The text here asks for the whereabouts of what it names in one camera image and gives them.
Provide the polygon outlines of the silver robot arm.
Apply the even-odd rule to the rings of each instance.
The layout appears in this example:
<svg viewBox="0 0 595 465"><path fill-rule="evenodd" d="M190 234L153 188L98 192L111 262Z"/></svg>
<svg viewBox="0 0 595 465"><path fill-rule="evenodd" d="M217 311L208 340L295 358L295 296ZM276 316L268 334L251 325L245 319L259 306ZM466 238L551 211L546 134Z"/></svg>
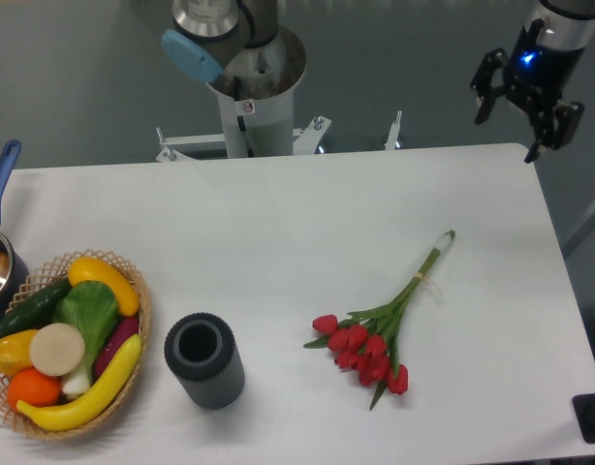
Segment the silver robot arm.
<svg viewBox="0 0 595 465"><path fill-rule="evenodd" d="M294 91L306 65L302 42L278 23L274 1L175 1L162 48L188 78L216 95L231 158L319 152L330 122L294 127ZM595 1L540 1L511 52L486 53L470 87L477 124L506 99L528 117L534 140L525 163L573 138L584 112L563 89L595 31Z"/></svg>

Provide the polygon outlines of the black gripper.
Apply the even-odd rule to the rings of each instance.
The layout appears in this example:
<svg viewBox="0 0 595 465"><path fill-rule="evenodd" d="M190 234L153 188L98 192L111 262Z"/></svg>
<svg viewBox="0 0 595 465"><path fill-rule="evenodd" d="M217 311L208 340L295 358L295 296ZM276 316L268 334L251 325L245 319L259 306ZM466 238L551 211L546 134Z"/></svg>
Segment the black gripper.
<svg viewBox="0 0 595 465"><path fill-rule="evenodd" d="M565 84L590 38L590 22L570 17L533 17L522 26L510 53L488 52L470 88L477 93L475 123L486 122L496 100L506 93L509 103L529 117L535 139L524 158L535 162L546 150L558 150L574 137L584 105L560 101ZM493 86L502 69L502 85Z"/></svg>

